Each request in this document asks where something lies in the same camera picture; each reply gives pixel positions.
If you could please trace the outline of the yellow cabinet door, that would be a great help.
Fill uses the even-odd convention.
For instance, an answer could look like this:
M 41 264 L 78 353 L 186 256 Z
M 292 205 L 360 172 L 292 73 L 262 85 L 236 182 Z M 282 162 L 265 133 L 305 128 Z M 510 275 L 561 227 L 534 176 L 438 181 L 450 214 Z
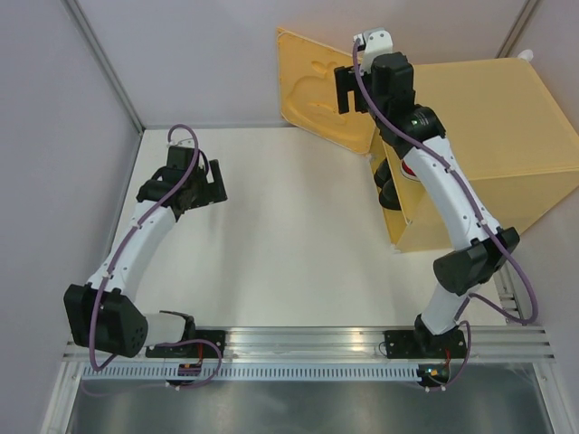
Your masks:
M 334 69 L 351 57 L 322 42 L 279 27 L 276 34 L 280 114 L 295 127 L 359 154 L 369 153 L 372 120 L 350 111 L 339 114 Z

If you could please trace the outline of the red canvas sneaker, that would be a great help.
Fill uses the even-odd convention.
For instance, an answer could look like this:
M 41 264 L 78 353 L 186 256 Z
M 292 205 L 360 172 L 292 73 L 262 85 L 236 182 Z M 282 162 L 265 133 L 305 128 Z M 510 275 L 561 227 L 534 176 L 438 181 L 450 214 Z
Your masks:
M 408 164 L 406 164 L 404 161 L 401 162 L 401 172 L 405 178 L 410 179 L 410 180 L 415 181 L 415 182 L 419 182 L 419 177 L 410 168 L 410 166 Z

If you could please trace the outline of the black patent loafer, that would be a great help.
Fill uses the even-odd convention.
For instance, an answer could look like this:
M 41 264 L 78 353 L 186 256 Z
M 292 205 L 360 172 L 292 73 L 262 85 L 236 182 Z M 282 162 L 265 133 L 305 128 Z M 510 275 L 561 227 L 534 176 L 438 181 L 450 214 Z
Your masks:
M 387 210 L 402 210 L 393 179 L 389 179 L 381 188 L 379 193 L 379 203 L 384 209 Z
M 374 172 L 374 182 L 377 188 L 382 189 L 384 185 L 392 178 L 388 161 L 384 159 Z

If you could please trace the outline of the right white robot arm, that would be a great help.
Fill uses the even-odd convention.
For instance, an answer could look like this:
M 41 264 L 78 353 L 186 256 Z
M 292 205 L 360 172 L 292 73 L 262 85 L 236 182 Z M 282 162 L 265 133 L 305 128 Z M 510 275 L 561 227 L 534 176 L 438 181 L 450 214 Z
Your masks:
M 413 66 L 403 54 L 377 56 L 368 72 L 340 66 L 334 76 L 339 113 L 370 114 L 383 141 L 430 196 L 451 240 L 451 252 L 433 262 L 437 285 L 413 329 L 384 333 L 387 356 L 462 358 L 466 345 L 458 319 L 518 245 L 517 230 L 502 228 L 486 210 L 461 171 L 439 117 L 416 103 Z

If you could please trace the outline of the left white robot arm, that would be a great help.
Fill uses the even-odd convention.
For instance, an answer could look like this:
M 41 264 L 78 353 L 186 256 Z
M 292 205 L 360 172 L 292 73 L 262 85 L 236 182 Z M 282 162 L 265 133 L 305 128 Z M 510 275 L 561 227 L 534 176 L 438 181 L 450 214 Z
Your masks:
M 166 344 L 186 358 L 197 347 L 195 320 L 161 310 L 143 314 L 132 298 L 157 248 L 188 211 L 226 201 L 217 160 L 196 148 L 170 146 L 166 164 L 138 190 L 137 203 L 119 242 L 83 285 L 63 297 L 73 342 L 96 353 L 133 357 Z

